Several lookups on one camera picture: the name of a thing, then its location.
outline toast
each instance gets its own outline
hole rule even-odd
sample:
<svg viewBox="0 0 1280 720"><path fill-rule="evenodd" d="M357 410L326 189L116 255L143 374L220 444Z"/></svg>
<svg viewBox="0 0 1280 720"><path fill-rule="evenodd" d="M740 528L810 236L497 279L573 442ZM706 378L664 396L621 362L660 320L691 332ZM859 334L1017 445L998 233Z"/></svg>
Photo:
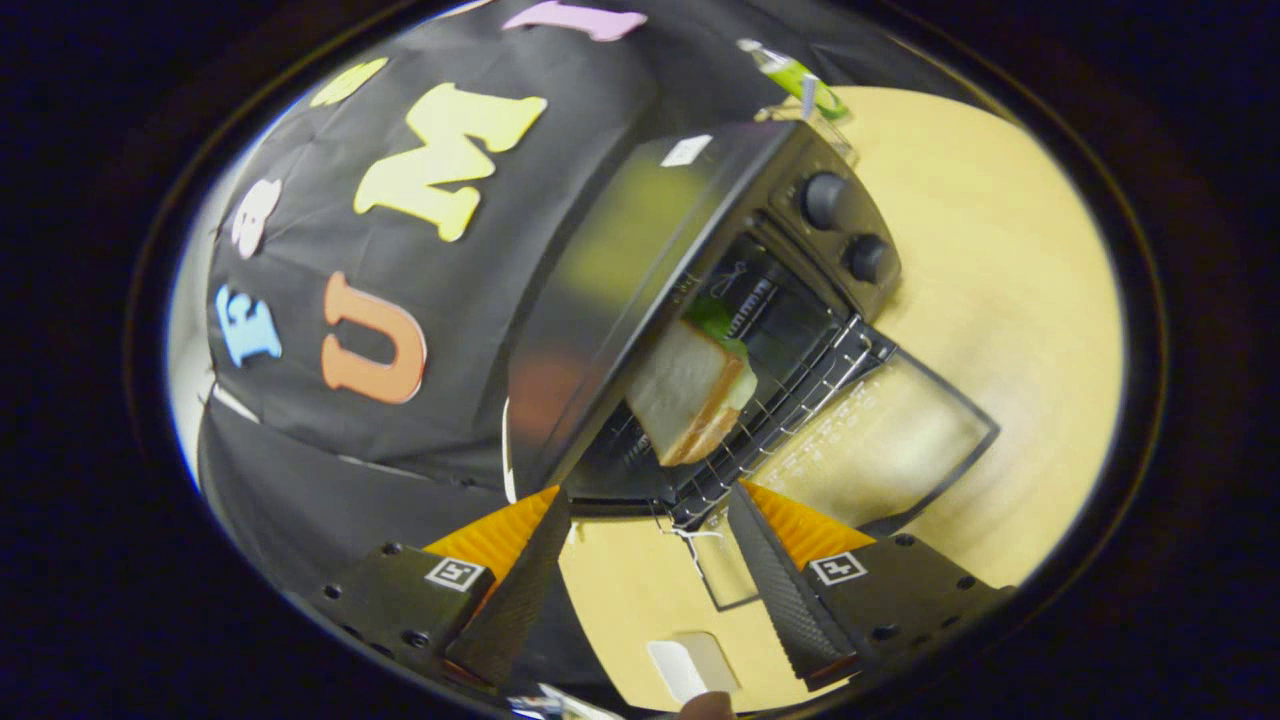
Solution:
<svg viewBox="0 0 1280 720"><path fill-rule="evenodd" d="M755 392L745 347L735 350L681 319L641 361L626 402L659 465L698 462L733 428Z"/></svg>

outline white label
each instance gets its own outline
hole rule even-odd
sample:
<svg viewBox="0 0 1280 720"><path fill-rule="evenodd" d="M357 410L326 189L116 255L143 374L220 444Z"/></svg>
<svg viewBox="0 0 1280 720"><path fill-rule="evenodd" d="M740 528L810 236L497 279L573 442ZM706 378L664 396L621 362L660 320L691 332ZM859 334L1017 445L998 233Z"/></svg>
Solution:
<svg viewBox="0 0 1280 720"><path fill-rule="evenodd" d="M484 573L483 565L445 557L426 574L426 580L458 592L467 592Z"/></svg>
<svg viewBox="0 0 1280 720"><path fill-rule="evenodd" d="M681 165L687 165L698 159L701 154L703 147L712 141L709 135L699 135L698 137L690 137L687 140L681 140L667 152L667 156L662 160L663 168L678 168Z"/></svg>
<svg viewBox="0 0 1280 720"><path fill-rule="evenodd" d="M818 579L824 585L844 583L845 580L861 578L867 574L867 568L863 568L863 564L854 557L852 552L842 552L831 557L814 560L809 566L813 568L813 571L818 574Z"/></svg>

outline light wood tabletop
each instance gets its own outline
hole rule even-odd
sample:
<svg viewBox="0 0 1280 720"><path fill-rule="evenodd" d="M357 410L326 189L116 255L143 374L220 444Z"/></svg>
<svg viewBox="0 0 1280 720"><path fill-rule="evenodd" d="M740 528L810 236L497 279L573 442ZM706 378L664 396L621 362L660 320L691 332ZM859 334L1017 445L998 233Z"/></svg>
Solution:
<svg viewBox="0 0 1280 720"><path fill-rule="evenodd" d="M902 284L874 327L1001 425L978 464L906 530L988 584L1021 583L1075 520L1110 450L1125 359L1105 242L1052 158L1009 122L916 92L836 91L854 113L841 131L856 150L855 172L902 259ZM888 380L873 389L881 407L896 409L893 421L910 424L918 395ZM849 395L824 413L854 401ZM804 483L753 479L835 518L902 493L873 480L883 447L869 452L856 425L810 439L822 460L810 461ZM714 557L732 555L728 524L716 530L724 537L699 538L700 552L732 574L731 560ZM678 710L646 644L686 632L719 643L741 685L735 710L813 697L763 603L717 611L686 542L653 519L580 521L559 565L628 703Z"/></svg>

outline black fabric backdrop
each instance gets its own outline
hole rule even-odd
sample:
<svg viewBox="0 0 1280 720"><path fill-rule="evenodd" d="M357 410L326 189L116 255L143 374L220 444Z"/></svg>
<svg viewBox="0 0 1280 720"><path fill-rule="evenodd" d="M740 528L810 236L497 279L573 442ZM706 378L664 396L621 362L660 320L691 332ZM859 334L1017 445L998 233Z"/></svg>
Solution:
<svg viewBox="0 0 1280 720"><path fill-rule="evenodd" d="M500 29L532 4L492 3L352 56L343 67L383 56L388 63L342 102L312 108L310 92L294 102L246 164L223 211L206 304L210 350L218 383L261 425L211 401L198 471L220 524L282 591L312 592L381 542L424 546L506 503L499 454L507 352L522 309L594 190L635 143L749 120L786 97L735 40L755 37L832 85L901 87L980 106L882 31L837 23L835 10L814 3L762 0L745 9L735 0L649 0L649 22L605 44L572 29ZM548 100L521 142L493 156L492 177L457 183L476 187L481 201L452 243L397 210L352 210L372 163L422 145L404 115L442 82ZM259 179L283 181L280 200L259 251L242 259L229 241L232 218ZM325 283L339 270L351 287L420 323L428 365L408 402L387 405L325 386L320 346L330 332L372 360L393 354L379 333L324 322ZM266 302L280 359L250 356L241 368L230 361L212 302L224 284ZM532 691L534 680L607 683L558 578L512 683Z"/></svg>

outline plastic bottle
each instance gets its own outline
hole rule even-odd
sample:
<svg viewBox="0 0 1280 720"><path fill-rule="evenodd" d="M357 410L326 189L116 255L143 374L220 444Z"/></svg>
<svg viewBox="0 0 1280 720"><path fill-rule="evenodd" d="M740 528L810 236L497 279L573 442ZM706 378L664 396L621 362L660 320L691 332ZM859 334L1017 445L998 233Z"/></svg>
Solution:
<svg viewBox="0 0 1280 720"><path fill-rule="evenodd" d="M751 55L751 59L755 60L755 65L762 73L768 76L769 79L778 83L782 90L786 90L801 100L804 99L805 76L813 76L814 79L818 78L818 76L810 72L809 68L801 65L795 58L769 50L755 40L744 37L737 41L737 47ZM822 113L822 117L828 120L840 120L849 117L849 106L841 102L840 97L836 97L836 94L827 87L827 83L817 79L817 87L818 90L814 96L814 106L819 113Z"/></svg>

